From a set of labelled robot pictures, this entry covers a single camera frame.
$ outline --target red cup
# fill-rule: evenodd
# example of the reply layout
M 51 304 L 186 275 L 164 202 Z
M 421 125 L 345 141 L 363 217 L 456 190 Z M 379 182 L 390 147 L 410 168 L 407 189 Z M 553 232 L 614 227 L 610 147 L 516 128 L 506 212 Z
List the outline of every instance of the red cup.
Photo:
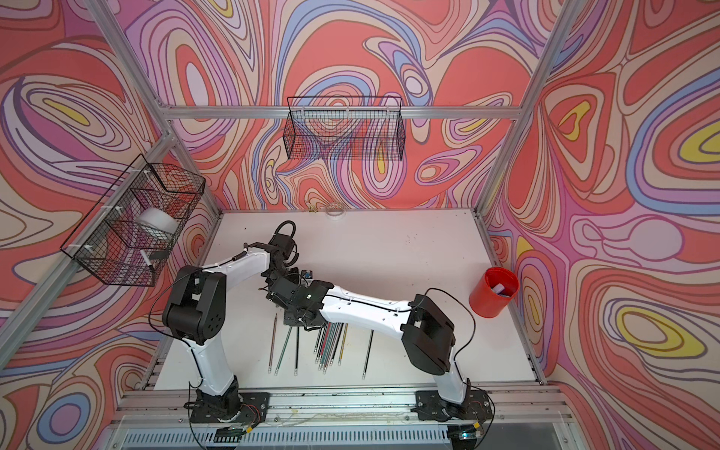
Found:
M 495 294 L 492 288 L 502 284 L 505 289 Z M 502 267 L 490 267 L 470 294 L 470 307 L 484 318 L 493 318 L 508 306 L 518 291 L 518 277 Z

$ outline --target white roll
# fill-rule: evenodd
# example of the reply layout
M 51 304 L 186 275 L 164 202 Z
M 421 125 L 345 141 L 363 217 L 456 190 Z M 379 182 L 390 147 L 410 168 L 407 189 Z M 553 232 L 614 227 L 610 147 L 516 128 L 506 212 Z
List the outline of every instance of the white roll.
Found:
M 135 218 L 151 236 L 169 240 L 178 229 L 177 220 L 158 208 L 148 208 Z
M 332 202 L 325 207 L 325 216 L 330 220 L 340 220 L 345 216 L 345 205 Z

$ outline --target wire basket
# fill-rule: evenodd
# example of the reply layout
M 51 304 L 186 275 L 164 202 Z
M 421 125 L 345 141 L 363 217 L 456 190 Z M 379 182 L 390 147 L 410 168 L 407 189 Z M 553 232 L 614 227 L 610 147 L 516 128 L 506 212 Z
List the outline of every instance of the wire basket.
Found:
M 288 159 L 402 160 L 398 96 L 295 96 L 287 104 L 282 138 Z
M 60 249 L 105 284 L 154 286 L 204 189 L 200 175 L 173 164 L 146 161 L 117 202 L 105 206 L 109 211 L 97 228 L 82 244 L 72 246 L 77 251 L 71 254 L 65 249 L 67 240 Z M 172 217 L 175 231 L 139 223 L 148 208 Z

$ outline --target psychedelic wall pattern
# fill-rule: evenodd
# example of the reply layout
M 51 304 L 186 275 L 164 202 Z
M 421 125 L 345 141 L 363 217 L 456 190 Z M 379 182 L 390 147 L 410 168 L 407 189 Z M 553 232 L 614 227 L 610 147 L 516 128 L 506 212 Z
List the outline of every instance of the psychedelic wall pattern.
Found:
M 519 104 L 553 1 L 161 0 L 115 9 L 161 102 L 283 105 L 395 94 L 405 105 Z M 406 121 L 405 161 L 287 161 L 281 120 L 177 120 L 225 210 L 471 207 L 509 121 Z
M 499 93 L 507 94 L 501 104 L 519 104 L 560 3 L 139 0 L 114 7 L 165 104 L 284 105 L 287 96 L 322 95 L 340 84 L 355 95 L 456 106 Z
M 159 136 L 81 1 L 8 5 L 0 5 L 3 322 L 83 214 Z M 0 449 L 93 446 L 155 350 L 150 301 L 197 259 L 211 224 L 201 203 L 152 289 L 77 273 L 0 372 Z
M 472 207 L 510 126 L 432 119 L 402 161 L 288 161 L 282 120 L 174 122 L 222 210 Z
M 589 1 L 483 215 L 594 449 L 720 446 L 720 4 Z

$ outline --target white work surface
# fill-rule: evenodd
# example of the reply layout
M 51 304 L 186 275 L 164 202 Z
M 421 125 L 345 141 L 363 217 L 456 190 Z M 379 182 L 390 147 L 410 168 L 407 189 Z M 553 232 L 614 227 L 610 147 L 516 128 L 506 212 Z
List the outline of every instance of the white work surface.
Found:
M 295 242 L 299 269 L 313 278 L 352 292 L 388 300 L 412 300 L 429 287 L 453 294 L 467 305 L 470 292 L 491 266 L 467 210 L 356 211 L 340 220 L 323 212 L 247 212 L 222 216 L 207 263 L 222 261 L 242 251 L 243 243 L 266 243 L 284 220 L 297 224 Z M 284 232 L 291 227 L 286 225 Z M 318 370 L 317 331 L 300 331 L 300 361 L 294 375 L 295 331 L 277 376 L 268 374 L 273 317 L 278 313 L 274 368 L 288 327 L 282 310 L 265 298 L 265 282 L 251 277 L 227 294 L 227 316 L 222 340 L 230 369 L 240 388 L 415 386 L 433 384 L 433 377 L 416 369 L 400 341 L 375 333 L 365 379 L 362 370 L 370 331 L 349 327 L 342 365 L 336 361 L 327 373 Z M 472 320 L 453 299 L 437 291 L 428 296 L 455 324 L 456 348 L 472 332 Z M 473 382 L 535 380 L 509 311 L 493 319 L 474 315 L 477 331 L 457 358 L 463 377 Z M 156 390 L 187 389 L 197 384 L 197 369 L 186 346 L 173 341 L 155 385 Z

